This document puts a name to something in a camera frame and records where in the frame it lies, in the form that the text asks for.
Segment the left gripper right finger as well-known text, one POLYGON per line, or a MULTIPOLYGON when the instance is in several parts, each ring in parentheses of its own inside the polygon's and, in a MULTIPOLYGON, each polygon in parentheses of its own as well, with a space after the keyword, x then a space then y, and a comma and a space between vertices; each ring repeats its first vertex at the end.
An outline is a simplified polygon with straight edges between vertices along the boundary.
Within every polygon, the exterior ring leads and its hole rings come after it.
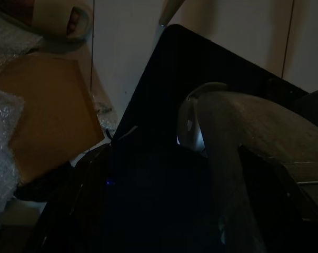
POLYGON ((274 158, 244 145, 239 156, 267 252, 318 252, 318 205, 274 158))

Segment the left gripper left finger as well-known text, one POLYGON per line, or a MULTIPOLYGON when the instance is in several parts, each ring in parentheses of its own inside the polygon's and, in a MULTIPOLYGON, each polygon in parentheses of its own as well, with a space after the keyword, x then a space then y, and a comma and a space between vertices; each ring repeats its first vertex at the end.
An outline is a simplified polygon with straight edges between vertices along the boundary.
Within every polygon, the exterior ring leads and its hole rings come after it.
POLYGON ((104 144, 79 160, 58 195, 44 208, 29 238, 30 252, 91 252, 110 155, 110 144, 104 144))

